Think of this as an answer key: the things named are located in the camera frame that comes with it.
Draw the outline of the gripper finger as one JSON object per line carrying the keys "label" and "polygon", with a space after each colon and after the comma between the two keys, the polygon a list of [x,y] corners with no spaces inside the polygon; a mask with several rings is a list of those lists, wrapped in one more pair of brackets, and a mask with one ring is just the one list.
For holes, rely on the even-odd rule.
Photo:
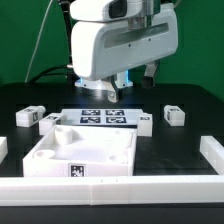
{"label": "gripper finger", "polygon": [[142,78],[142,86],[144,88],[152,88],[155,85],[155,75],[159,66],[158,61],[148,63]]}
{"label": "gripper finger", "polygon": [[112,103],[116,103],[119,99],[119,90],[115,83],[115,77],[107,77],[102,80],[102,83],[106,88],[108,100]]}

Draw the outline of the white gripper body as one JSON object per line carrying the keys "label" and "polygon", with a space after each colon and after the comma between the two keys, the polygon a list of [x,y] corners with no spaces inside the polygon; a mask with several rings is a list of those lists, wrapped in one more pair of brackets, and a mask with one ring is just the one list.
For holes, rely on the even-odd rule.
{"label": "white gripper body", "polygon": [[71,35],[73,69],[91,81],[167,57],[177,47],[177,18],[172,7],[163,7],[147,28],[129,30],[127,20],[80,21]]}

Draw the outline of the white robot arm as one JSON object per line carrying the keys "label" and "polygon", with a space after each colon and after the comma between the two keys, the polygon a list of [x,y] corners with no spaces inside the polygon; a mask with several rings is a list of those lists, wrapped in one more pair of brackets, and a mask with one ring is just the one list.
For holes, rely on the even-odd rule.
{"label": "white robot arm", "polygon": [[176,52],[177,18],[161,0],[75,0],[71,32],[74,72],[85,88],[102,88],[116,102],[130,85],[127,71],[144,65],[153,79],[156,62]]}

